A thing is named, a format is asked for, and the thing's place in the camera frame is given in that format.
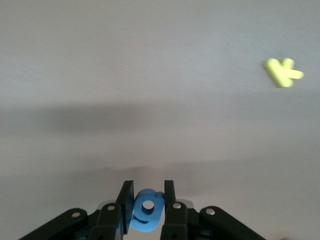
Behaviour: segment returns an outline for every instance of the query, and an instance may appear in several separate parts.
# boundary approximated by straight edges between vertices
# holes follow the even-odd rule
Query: silver screw
[[[109,211],[112,211],[113,209],[115,209],[115,206],[111,205],[111,206],[108,206],[107,208]]]
[[[178,203],[178,202],[175,202],[172,206],[173,206],[174,209],[180,209],[181,208],[181,204]]]
[[[77,218],[77,217],[79,217],[79,216],[80,216],[80,212],[78,212],[78,211],[74,212],[74,213],[71,215],[71,217],[73,217],[73,218]]]
[[[215,210],[213,210],[212,208],[207,208],[205,210],[205,213],[211,216],[216,214]]]

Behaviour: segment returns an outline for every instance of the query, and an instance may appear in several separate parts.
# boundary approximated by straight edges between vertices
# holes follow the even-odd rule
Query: yellow object
[[[280,62],[277,59],[270,58],[265,62],[265,68],[275,81],[278,87],[290,88],[294,82],[292,79],[302,79],[302,71],[293,70],[295,62],[290,58],[285,58]]]

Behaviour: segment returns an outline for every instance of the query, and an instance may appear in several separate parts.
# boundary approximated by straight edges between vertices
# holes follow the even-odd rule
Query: metal bolt
[[[109,211],[112,211],[113,209],[115,209],[115,206],[113,206],[113,205],[110,205],[110,206],[108,206],[108,208],[107,208]]]
[[[207,208],[205,210],[205,213],[211,216],[216,214],[215,210],[213,210],[212,208]]]
[[[178,202],[175,202],[172,206],[173,206],[174,209],[180,209],[181,208],[181,204],[178,203]]]
[[[78,212],[78,211],[74,212],[74,213],[71,215],[71,217],[73,217],[73,218],[77,218],[77,217],[79,217],[79,216],[80,216],[80,212]]]

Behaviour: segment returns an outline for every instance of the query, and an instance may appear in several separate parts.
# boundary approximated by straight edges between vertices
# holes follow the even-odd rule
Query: screw
[[[77,218],[77,217],[79,217],[79,216],[80,216],[80,212],[78,212],[78,211],[74,212],[74,213],[71,215],[71,217],[73,217],[73,218]]]
[[[110,206],[108,206],[108,208],[107,208],[109,211],[112,211],[113,209],[115,209],[115,206],[113,206],[113,205],[110,205]]]
[[[180,209],[181,208],[181,204],[178,203],[178,202],[175,202],[172,206],[173,206],[174,209]]]
[[[212,208],[207,208],[205,210],[205,213],[211,216],[216,214],[215,210],[213,210]]]

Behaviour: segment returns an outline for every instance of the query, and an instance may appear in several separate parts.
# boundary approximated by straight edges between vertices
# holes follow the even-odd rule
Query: gray surface
[[[268,240],[318,240],[319,22],[317,0],[0,0],[1,239],[173,179]],[[276,88],[268,58],[305,77]]]

